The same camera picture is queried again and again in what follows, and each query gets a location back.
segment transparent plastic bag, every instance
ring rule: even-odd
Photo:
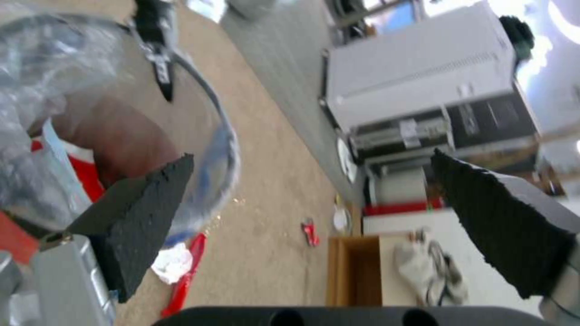
[[[94,77],[102,78],[90,79],[93,82],[77,82],[73,89],[51,92],[57,97],[64,95],[66,105],[50,112],[42,107],[41,114],[57,114],[53,116],[53,125],[59,138],[93,150],[99,177],[105,186],[121,178],[144,175],[183,153],[194,154],[194,173],[166,245],[193,236],[227,201],[240,170],[237,138],[216,93],[191,60],[171,48],[175,64],[174,96],[173,101],[168,102],[159,90],[151,62],[138,44],[135,31],[98,17],[71,14],[56,17],[58,20],[47,21],[39,17],[26,20],[38,21],[32,26],[37,30],[43,29],[45,24],[62,25],[60,20],[64,20],[81,34],[94,35],[92,39],[99,33],[102,37],[109,35],[110,38],[104,40],[105,45],[100,45],[109,52],[95,49],[99,58],[87,61],[96,67],[108,63],[109,67],[95,71]],[[17,37],[13,34],[30,34],[22,29],[22,23],[18,24],[20,29],[0,26],[0,41]],[[77,67],[82,67],[84,61],[76,62]],[[7,76],[17,75],[10,69],[5,71],[9,72],[5,73]],[[86,70],[73,71],[78,71],[73,79],[85,77]]]
[[[48,117],[67,97],[88,98],[114,80],[121,30],[65,17],[24,1],[0,1],[0,207],[47,229],[62,229],[90,201],[59,147]],[[89,110],[86,101],[82,110]],[[29,132],[43,126],[44,149],[31,152]]]

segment red handle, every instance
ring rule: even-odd
[[[187,297],[187,292],[189,291],[191,280],[197,271],[197,266],[200,264],[201,256],[204,254],[205,240],[205,234],[199,233],[191,242],[191,245],[189,246],[189,252],[193,256],[191,268],[184,276],[179,279],[173,288],[171,301],[169,302],[169,305],[167,305],[167,307],[161,312],[161,317],[166,318],[174,315],[183,308],[183,303]]]

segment crumpled tissue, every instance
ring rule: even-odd
[[[191,268],[193,257],[185,243],[180,242],[169,249],[159,251],[151,269],[166,284],[177,283]]]

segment hole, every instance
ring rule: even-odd
[[[403,326],[438,326],[439,324],[428,312],[412,309],[403,316]]]
[[[58,242],[58,241],[60,241],[62,239],[63,239],[63,234],[62,233],[60,233],[60,232],[59,233],[54,233],[54,234],[49,235],[46,238],[46,243]]]
[[[272,316],[270,326],[304,326],[304,320],[296,310],[282,310]]]

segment beige carpet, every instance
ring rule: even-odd
[[[132,1],[52,0],[122,20]],[[224,31],[180,6],[180,47],[214,85],[239,135],[242,175],[234,198],[208,227],[204,259],[188,306],[323,305],[326,238],[334,189]],[[321,236],[309,248],[301,221]],[[148,273],[137,294],[119,306],[116,325],[150,325],[171,289]]]

